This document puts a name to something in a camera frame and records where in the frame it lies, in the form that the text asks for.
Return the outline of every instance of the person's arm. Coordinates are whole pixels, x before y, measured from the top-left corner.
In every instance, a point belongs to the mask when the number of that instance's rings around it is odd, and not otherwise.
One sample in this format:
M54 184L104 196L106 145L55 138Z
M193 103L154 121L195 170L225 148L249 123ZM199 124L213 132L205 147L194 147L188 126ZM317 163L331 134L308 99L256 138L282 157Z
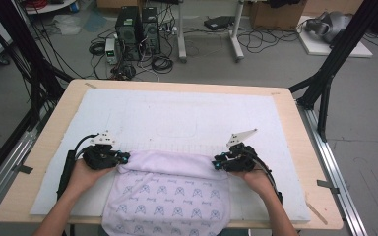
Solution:
M33 235L60 236L66 227L70 211L79 196L93 186L100 177L110 172L112 169L113 168L95 171L88 168L82 159L76 161L66 190Z
M297 236L296 230L293 228L284 211L284 207L263 170L231 174L242 178L254 192L260 195L266 205L274 236Z

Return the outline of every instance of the desk leg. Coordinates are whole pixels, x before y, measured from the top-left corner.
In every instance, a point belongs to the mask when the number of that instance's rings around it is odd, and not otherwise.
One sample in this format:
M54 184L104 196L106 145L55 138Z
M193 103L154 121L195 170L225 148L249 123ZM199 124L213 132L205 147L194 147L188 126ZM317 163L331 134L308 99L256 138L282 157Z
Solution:
M229 31L229 38L231 39L232 45L235 50L235 61L239 62L244 59L244 54L242 53L240 43L238 42L238 27L240 25L240 19L242 14L242 8L244 6L244 0L238 0L237 12L235 13L235 23L234 29Z
M179 14L179 30L177 35L177 46L179 48L179 59L181 62L186 63L186 47L185 38L183 36L183 14L182 14L183 1L179 1L178 14Z

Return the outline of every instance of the folded fabric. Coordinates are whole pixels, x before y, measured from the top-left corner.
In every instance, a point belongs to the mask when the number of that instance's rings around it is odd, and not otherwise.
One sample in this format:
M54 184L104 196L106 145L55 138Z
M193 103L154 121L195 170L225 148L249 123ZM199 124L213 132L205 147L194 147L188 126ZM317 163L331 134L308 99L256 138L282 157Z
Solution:
M229 223L227 174L207 156L131 151L102 217L108 235L216 236Z

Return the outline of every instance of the person's left arm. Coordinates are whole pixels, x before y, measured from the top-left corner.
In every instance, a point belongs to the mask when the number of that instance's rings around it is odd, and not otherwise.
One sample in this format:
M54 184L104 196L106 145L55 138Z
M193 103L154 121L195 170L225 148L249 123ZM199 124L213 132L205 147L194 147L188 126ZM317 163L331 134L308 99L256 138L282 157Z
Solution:
M113 168L96 171L88 168L84 160L80 159L76 161L75 168L65 192L33 235L60 236L66 227L70 211L81 194L112 169Z

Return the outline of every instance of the person's left hand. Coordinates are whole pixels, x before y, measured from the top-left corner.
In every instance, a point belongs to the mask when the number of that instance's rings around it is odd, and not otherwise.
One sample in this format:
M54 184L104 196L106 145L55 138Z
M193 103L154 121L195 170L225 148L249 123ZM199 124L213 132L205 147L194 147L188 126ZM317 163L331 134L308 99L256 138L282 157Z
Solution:
M86 165L83 159L79 159L76 161L72 176L70 176L66 192L69 191L81 195L84 191L93 186L100 177L112 171L114 168L115 167L92 170Z

